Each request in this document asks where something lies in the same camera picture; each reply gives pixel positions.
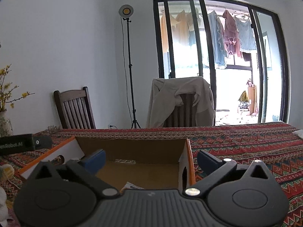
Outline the yellow flower branches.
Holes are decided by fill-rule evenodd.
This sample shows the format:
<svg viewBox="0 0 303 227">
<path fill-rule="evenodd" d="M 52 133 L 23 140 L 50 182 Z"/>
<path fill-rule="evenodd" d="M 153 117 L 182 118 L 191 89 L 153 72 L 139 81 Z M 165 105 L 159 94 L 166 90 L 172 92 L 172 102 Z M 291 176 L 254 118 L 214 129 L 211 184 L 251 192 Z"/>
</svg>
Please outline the yellow flower branches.
<svg viewBox="0 0 303 227">
<path fill-rule="evenodd" d="M 12 97 L 12 92 L 19 88 L 19 86 L 14 85 L 13 82 L 7 82 L 7 76 L 11 71 L 11 65 L 7 65 L 6 67 L 1 68 L 1 112 L 5 112 L 7 110 L 7 106 L 10 106 L 13 109 L 14 104 L 17 101 L 34 95 L 34 93 L 26 91 L 22 93 L 18 98 Z"/>
</svg>

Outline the patterned red tablecloth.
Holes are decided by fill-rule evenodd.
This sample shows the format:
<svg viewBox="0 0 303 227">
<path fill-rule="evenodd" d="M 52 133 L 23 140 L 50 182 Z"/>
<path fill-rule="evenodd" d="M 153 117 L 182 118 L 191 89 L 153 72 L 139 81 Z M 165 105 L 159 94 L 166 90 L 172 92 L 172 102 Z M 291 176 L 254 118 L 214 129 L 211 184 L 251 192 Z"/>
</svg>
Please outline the patterned red tablecloth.
<svg viewBox="0 0 303 227">
<path fill-rule="evenodd" d="M 207 177 L 199 151 L 237 168 L 203 197 L 178 189 L 121 190 L 96 194 L 67 177 L 63 156 L 41 161 L 27 179 L 17 172 L 71 137 L 181 139 L 190 142 L 195 183 Z M 15 174 L 1 183 L 22 226 L 302 226 L 302 139 L 283 122 L 195 128 L 61 130 L 52 148 L 1 156 Z"/>
</svg>

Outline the chair with beige jacket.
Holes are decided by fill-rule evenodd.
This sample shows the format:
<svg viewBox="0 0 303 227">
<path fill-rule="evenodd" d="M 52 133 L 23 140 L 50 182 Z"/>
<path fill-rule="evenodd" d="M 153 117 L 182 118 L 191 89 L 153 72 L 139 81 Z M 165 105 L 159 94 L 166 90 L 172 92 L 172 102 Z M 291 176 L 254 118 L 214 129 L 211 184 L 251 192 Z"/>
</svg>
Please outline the chair with beige jacket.
<svg viewBox="0 0 303 227">
<path fill-rule="evenodd" d="M 163 128 L 170 127 L 195 127 L 196 126 L 196 106 L 194 94 L 181 94 L 182 105 L 176 106 L 170 116 L 165 120 Z"/>
</svg>

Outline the beige jacket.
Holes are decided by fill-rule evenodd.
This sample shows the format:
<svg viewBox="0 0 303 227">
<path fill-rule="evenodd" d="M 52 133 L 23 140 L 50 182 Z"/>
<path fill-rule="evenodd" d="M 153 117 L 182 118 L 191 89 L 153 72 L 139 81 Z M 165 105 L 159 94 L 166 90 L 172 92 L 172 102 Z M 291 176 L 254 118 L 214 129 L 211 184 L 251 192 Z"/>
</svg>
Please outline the beige jacket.
<svg viewBox="0 0 303 227">
<path fill-rule="evenodd" d="M 183 94 L 193 94 L 196 108 L 195 122 L 199 127 L 213 126 L 215 108 L 210 84 L 201 76 L 153 79 L 147 112 L 147 128 L 161 128 L 175 107 L 184 104 Z"/>
</svg>

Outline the snack packet inside box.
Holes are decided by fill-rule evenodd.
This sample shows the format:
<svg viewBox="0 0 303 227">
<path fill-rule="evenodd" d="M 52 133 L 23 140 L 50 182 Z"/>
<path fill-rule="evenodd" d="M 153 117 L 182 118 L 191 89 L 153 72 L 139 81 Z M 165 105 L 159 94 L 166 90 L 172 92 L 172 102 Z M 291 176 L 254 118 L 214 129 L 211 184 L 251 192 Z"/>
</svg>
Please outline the snack packet inside box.
<svg viewBox="0 0 303 227">
<path fill-rule="evenodd" d="M 139 186 L 137 186 L 135 184 L 132 184 L 130 182 L 126 182 L 126 184 L 124 185 L 124 187 L 122 187 L 121 192 L 123 192 L 124 190 L 127 190 L 127 189 L 130 189 L 130 190 L 143 190 L 144 188 L 139 187 Z"/>
</svg>

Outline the black framed glass door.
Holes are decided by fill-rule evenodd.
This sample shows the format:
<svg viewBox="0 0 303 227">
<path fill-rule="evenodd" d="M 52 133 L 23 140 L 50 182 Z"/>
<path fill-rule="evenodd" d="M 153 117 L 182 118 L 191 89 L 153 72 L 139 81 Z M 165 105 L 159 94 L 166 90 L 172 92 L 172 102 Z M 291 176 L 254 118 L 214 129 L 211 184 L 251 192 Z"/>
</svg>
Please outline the black framed glass door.
<svg viewBox="0 0 303 227">
<path fill-rule="evenodd" d="M 159 77 L 203 77 L 217 126 L 286 121 L 289 69 L 278 15 L 234 0 L 153 0 Z"/>
</svg>

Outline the small patterned tissue pouch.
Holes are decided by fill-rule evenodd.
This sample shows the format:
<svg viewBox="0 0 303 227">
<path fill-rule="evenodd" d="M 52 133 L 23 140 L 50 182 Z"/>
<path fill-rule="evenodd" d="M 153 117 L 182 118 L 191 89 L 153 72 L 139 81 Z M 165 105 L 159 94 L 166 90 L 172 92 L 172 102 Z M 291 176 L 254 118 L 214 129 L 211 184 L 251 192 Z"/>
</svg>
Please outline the small patterned tissue pouch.
<svg viewBox="0 0 303 227">
<path fill-rule="evenodd" d="M 47 128 L 47 131 L 49 134 L 55 134 L 57 132 L 59 132 L 62 128 L 60 126 L 49 126 Z"/>
</svg>

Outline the black light stand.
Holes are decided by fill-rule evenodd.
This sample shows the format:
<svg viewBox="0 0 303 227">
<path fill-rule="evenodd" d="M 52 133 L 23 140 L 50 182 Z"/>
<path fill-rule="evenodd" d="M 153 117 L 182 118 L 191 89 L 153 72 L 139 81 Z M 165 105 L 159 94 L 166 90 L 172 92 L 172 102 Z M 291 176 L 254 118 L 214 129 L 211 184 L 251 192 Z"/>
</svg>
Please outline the black light stand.
<svg viewBox="0 0 303 227">
<path fill-rule="evenodd" d="M 134 9 L 131 5 L 122 5 L 119 9 L 119 15 L 122 21 L 126 21 L 126 35 L 127 35 L 127 55 L 128 55 L 128 68 L 129 68 L 129 83 L 130 83 L 130 93 L 131 93 L 131 104 L 133 117 L 131 120 L 131 128 L 137 129 L 141 128 L 137 118 L 136 118 L 136 108 L 134 99 L 134 86 L 133 86 L 133 65 L 131 63 L 131 53 L 130 53 L 130 34 L 129 34 L 129 24 L 131 23 L 130 17 L 133 15 Z"/>
</svg>

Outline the orange cardboard box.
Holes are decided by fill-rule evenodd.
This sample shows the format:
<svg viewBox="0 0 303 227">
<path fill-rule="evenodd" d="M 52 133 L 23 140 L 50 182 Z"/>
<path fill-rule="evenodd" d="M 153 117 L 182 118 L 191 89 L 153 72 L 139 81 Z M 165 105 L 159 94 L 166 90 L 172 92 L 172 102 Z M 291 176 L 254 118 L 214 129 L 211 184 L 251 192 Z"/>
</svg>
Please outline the orange cardboard box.
<svg viewBox="0 0 303 227">
<path fill-rule="evenodd" d="M 105 151 L 105 164 L 94 174 L 121 190 L 128 182 L 144 189 L 178 189 L 195 183 L 190 142 L 181 139 L 101 139 L 71 137 L 21 168 L 17 174 L 27 179 L 41 161 L 63 156 L 81 159 L 95 151 Z"/>
</svg>

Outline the dark wooden chair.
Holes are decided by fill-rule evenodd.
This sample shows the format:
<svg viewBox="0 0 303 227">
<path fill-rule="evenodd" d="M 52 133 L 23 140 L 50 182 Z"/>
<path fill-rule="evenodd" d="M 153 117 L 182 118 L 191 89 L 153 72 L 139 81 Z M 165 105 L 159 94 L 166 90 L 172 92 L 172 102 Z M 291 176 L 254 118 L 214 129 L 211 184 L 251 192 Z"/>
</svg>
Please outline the dark wooden chair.
<svg viewBox="0 0 303 227">
<path fill-rule="evenodd" d="M 63 129 L 95 129 L 88 87 L 79 90 L 53 92 Z"/>
</svg>

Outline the floral ceramic vase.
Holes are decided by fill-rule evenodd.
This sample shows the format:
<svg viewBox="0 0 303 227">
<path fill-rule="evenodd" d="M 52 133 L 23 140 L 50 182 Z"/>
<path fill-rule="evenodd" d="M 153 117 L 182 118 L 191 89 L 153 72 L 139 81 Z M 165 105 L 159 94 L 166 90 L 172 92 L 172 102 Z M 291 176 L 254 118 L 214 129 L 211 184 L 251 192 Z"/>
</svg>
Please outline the floral ceramic vase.
<svg viewBox="0 0 303 227">
<path fill-rule="evenodd" d="M 13 135 L 13 129 L 10 119 L 6 116 L 7 111 L 0 112 L 0 135 L 7 137 Z"/>
</svg>

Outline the hanging laundry clothes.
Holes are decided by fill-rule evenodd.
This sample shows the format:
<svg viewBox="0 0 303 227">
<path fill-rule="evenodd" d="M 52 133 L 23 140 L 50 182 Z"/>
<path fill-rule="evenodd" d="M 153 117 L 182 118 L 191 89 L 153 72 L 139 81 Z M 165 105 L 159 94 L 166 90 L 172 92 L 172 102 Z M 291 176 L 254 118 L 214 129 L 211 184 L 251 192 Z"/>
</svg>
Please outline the hanging laundry clothes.
<svg viewBox="0 0 303 227">
<path fill-rule="evenodd" d="M 196 16 L 190 11 L 182 10 L 170 15 L 175 67 L 194 70 L 198 68 L 198 50 L 196 33 L 199 33 L 202 66 L 209 67 L 206 29 L 202 13 L 196 8 Z M 242 20 L 228 10 L 217 14 L 215 10 L 208 13 L 211 32 L 214 65 L 224 69 L 228 65 L 248 67 L 252 54 L 256 52 L 256 43 L 252 24 L 249 19 Z"/>
</svg>

